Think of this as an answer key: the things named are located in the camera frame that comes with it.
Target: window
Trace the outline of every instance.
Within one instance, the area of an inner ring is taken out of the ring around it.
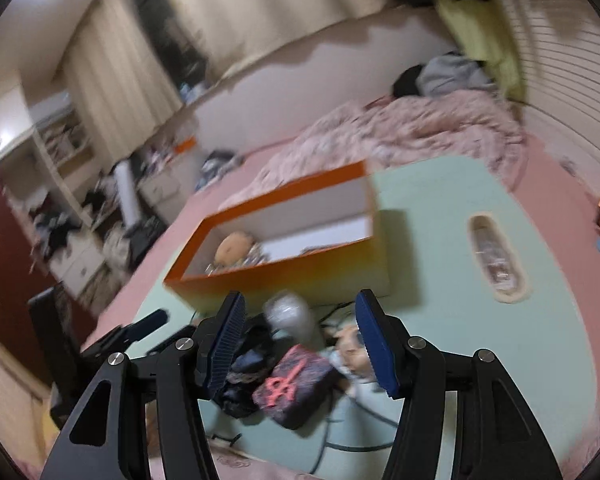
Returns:
[[[206,88],[206,60],[189,41],[167,0],[135,0],[140,22],[184,102]]]

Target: open box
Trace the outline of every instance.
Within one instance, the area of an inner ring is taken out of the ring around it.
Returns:
[[[234,231],[253,235],[270,260],[206,275],[218,245]],[[352,301],[361,288],[387,295],[386,250],[364,163],[296,180],[206,217],[164,284],[208,314],[230,290],[243,293],[252,312],[283,289],[311,306]]]

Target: dresser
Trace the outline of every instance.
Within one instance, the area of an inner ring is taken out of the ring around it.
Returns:
[[[139,182],[138,191],[168,225],[173,224],[195,192],[203,162],[203,155],[193,149],[177,155],[162,171]]]
[[[71,232],[67,241],[65,249],[54,253],[49,268],[56,280],[62,282],[69,294],[77,299],[105,260],[92,235]]]

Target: dark red door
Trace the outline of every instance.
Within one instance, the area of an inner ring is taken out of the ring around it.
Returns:
[[[42,351],[33,331],[27,300],[56,284],[51,274],[38,267],[30,273],[31,247],[2,196],[0,184],[0,342],[36,377],[51,384]],[[94,320],[74,305],[74,328],[81,338],[93,330]]]

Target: yellow pillow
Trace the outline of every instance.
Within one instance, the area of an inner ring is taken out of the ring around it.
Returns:
[[[435,0],[436,10],[465,56],[485,62],[505,97],[525,101],[525,80],[507,18],[496,2]]]

